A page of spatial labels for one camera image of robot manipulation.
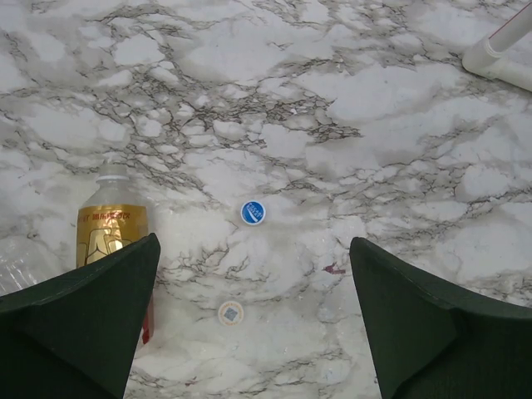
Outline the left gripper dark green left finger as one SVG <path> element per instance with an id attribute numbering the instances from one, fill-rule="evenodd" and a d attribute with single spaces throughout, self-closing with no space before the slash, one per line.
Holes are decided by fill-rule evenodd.
<path id="1" fill-rule="evenodd" d="M 3 398 L 122 398 L 160 258 L 155 234 L 1 298 Z"/>

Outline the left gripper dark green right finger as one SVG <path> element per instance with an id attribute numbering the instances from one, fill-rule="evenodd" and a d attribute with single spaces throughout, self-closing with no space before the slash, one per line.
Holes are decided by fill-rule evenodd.
<path id="1" fill-rule="evenodd" d="M 367 239 L 350 245 L 383 398 L 529 398 L 531 310 L 474 293 Z"/>

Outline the gold label drink bottle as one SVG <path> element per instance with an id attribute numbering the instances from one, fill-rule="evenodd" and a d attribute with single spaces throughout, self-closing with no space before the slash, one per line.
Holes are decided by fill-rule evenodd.
<path id="1" fill-rule="evenodd" d="M 150 207 L 133 187 L 127 168 L 104 164 L 98 189 L 78 210 L 76 266 L 91 264 L 150 233 Z"/>

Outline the white QR code bottle cap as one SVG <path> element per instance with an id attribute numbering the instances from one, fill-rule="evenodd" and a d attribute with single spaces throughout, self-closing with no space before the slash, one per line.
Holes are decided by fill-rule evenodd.
<path id="1" fill-rule="evenodd" d="M 244 320 L 244 308 L 236 301 L 226 301 L 219 306 L 218 319 L 227 327 L 239 325 Z"/>

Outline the clear empty plastic bottle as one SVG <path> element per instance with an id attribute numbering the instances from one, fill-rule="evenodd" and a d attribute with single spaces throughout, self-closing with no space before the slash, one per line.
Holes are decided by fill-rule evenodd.
<path id="1" fill-rule="evenodd" d="M 1 239 L 1 295 L 56 277 L 62 267 L 55 256 L 26 237 Z"/>

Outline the blue white bottle cap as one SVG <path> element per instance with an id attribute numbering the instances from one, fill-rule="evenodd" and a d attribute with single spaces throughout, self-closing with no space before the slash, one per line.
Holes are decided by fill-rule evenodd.
<path id="1" fill-rule="evenodd" d="M 266 208 L 257 200 L 250 200 L 241 206 L 239 214 L 247 225 L 259 225 L 266 218 Z"/>

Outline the white PVC pipe frame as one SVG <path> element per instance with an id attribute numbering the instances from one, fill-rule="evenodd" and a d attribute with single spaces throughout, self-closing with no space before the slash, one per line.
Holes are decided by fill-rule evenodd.
<path id="1" fill-rule="evenodd" d="M 469 47 L 462 57 L 462 66 L 477 76 L 531 91 L 531 68 L 505 57 L 505 52 L 530 31 L 531 2 L 528 2 L 495 32 Z"/>

